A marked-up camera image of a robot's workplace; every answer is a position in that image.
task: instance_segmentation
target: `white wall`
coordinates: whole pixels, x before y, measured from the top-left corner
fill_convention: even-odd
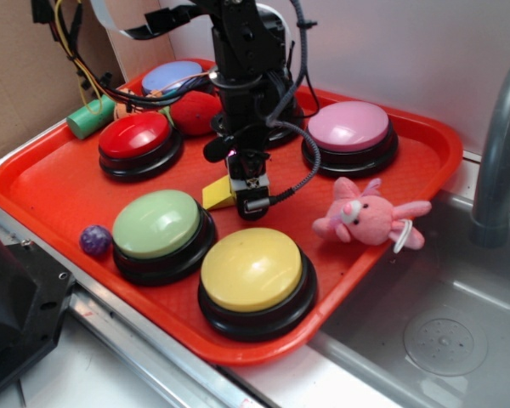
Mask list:
[[[261,3],[295,29],[287,0]],[[303,9],[319,22],[309,32],[317,88],[432,117],[481,153],[510,67],[510,0],[303,0]],[[201,17],[174,31],[176,58],[211,59],[209,29]]]

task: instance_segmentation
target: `stainless steel sink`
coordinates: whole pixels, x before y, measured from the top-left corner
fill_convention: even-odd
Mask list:
[[[510,235],[472,244],[471,208],[439,193],[425,247],[391,248],[311,346],[403,406],[510,408]]]

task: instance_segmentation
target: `small ball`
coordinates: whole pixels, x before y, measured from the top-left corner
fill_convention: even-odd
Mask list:
[[[102,225],[89,225],[79,237],[79,246],[88,255],[98,257],[111,245],[111,233]]]

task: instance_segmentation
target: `plastic tray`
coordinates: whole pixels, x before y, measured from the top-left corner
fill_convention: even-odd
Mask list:
[[[140,79],[130,88],[139,90]],[[328,92],[318,95],[322,106],[350,100]],[[299,90],[298,100],[307,112],[313,109],[306,88]],[[439,122],[383,109],[399,134],[396,160],[377,175],[383,196],[395,205],[430,200],[462,159],[459,138]],[[111,229],[116,215],[148,192],[183,190],[201,202],[202,188],[226,174],[223,163],[208,163],[202,156],[211,138],[186,139],[184,154],[171,169],[150,180],[124,184],[110,180],[99,168],[98,134],[79,140],[63,124],[0,167],[0,207],[203,359],[226,366],[263,363],[305,344],[389,245],[330,244],[312,232],[311,224],[325,215],[332,202],[333,178],[316,177],[256,222],[242,220],[234,207],[212,212],[219,237],[253,226],[277,229],[288,234],[314,263],[319,280],[317,304],[293,331],[272,341],[241,343],[217,334],[198,307],[198,273],[170,286],[135,286],[120,276],[110,253],[95,259],[78,246],[86,226],[102,224]],[[283,191],[308,172],[300,144],[298,138],[270,152],[267,168],[272,191]],[[356,180],[361,188],[368,181]]]

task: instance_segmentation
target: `gray faucet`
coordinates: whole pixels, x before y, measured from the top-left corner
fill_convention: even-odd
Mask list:
[[[479,169],[471,241],[501,247],[510,224],[510,71],[496,101]]]

